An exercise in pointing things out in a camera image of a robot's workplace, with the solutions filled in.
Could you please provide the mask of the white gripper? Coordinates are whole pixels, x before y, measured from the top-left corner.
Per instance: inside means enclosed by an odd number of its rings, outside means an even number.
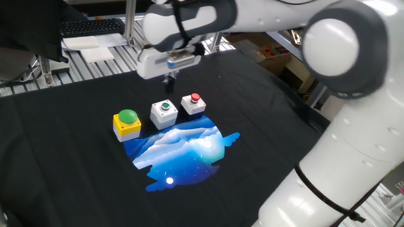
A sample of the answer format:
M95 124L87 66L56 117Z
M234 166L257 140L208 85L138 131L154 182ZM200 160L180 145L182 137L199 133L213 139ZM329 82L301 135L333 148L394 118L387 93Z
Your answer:
M187 46L181 50L159 52L153 47L142 49L137 58L137 73L143 79L164 76L166 94L174 92L176 77L180 70L196 66L202 58L196 53L196 47Z

